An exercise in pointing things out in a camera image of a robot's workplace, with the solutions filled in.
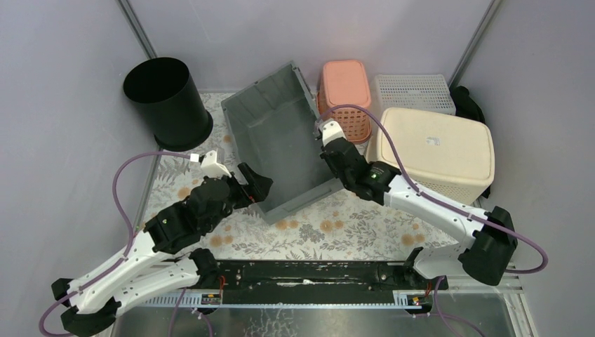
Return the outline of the cream plastic laundry basket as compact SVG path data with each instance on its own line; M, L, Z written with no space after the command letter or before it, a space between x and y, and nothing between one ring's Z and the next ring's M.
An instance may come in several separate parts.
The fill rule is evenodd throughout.
M366 148L368 161L402 163L416 182L455 201L473 204L495 177L490 129L481 122L402 107L386 109Z

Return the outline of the black cylindrical bin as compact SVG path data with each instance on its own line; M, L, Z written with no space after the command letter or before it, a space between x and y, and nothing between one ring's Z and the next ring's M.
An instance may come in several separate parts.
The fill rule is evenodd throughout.
M123 92L164 150L192 150L211 135L212 115L188 66L177 58L140 63L126 75Z

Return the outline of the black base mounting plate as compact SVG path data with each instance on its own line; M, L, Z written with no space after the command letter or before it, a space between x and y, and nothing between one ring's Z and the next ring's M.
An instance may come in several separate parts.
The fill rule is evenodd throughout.
M219 260L223 283L193 290L221 293L226 305L375 305L395 291L448 289L448 281L425 279L399 262L326 260Z

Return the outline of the pink perforated plastic basket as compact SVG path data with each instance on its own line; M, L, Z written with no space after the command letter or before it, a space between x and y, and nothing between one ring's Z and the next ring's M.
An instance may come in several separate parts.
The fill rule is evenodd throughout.
M316 95L319 113L338 105L357 105L369 109L370 87L364 64L359 60L327 62L321 73L319 92ZM370 118L361 110L340 108L330 114L344 131L346 138L358 145L371 136Z

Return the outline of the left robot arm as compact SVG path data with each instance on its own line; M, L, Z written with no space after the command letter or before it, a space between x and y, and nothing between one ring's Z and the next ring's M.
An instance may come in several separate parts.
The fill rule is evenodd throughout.
M221 284L218 262L208 249L195 249L160 271L148 270L212 232L233 211L264 201L273 180L239 164L246 179L233 173L205 177L188 197L158 212L122 251L78 279L60 278L51 288L66 307L60 319L74 336L94 336L117 317L155 296L194 285L202 289Z

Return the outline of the aluminium frame rail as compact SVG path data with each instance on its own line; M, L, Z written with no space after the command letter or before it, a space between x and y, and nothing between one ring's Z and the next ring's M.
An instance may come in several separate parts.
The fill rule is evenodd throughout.
M447 273L445 263L429 272L408 260L397 262L179 260L156 273L124 284L109 304L119 304L118 314L138 305L166 306L175 290L188 290L185 306L205 310L223 308L396 307L412 312L432 308L431 293L446 290L448 278L471 278L497 286L505 268L491 261L480 263L469 253L455 261Z

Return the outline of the black crumpled cloth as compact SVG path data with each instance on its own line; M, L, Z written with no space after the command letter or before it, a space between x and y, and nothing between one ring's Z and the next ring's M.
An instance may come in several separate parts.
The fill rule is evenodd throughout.
M455 106L454 117L447 122L455 127L455 144L460 151L455 156L460 161L461 173L456 176L469 184L467 201L479 197L489 198L495 175L495 155L491 131L486 125L481 108L472 100L464 86L450 89Z

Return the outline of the white perforated plastic basket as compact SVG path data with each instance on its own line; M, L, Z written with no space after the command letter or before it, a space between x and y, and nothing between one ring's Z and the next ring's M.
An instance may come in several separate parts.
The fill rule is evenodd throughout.
M441 74L379 74L370 81L370 94L371 109L377 115L381 115L390 107L403 107L447 115L456 113L449 87Z

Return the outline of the grey plastic storage bin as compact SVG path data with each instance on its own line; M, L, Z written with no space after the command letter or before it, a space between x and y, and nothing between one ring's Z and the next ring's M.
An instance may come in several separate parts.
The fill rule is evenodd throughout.
M221 102L236 158L273 181L257 210L275 224L342 190L320 157L319 117L299 67L290 61Z

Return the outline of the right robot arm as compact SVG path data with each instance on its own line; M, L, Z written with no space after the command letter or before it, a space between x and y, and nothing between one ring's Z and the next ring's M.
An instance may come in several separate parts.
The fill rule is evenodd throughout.
M402 271L403 282L422 288L430 279L465 272L497 286L518 246L510 213L465 206L434 191L415 191L404 174L381 161L368 163L345 138L325 140L321 158L345 189L359 199L405 211L445 232L456 243L438 249L415 249Z

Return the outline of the floral patterned table mat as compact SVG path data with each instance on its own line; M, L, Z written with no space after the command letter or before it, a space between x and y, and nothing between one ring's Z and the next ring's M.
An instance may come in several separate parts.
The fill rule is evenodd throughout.
M187 153L222 150L225 165L239 176L238 163L221 102L231 93L201 93L214 128L207 141ZM187 160L161 157L137 230L161 209L187 197L202 183L203 173ZM218 260L405 260L419 246L450 246L455 240L434 226L400 210L363 201L341 190L275 224L266 223L255 209L235 211L197 247L210 249Z

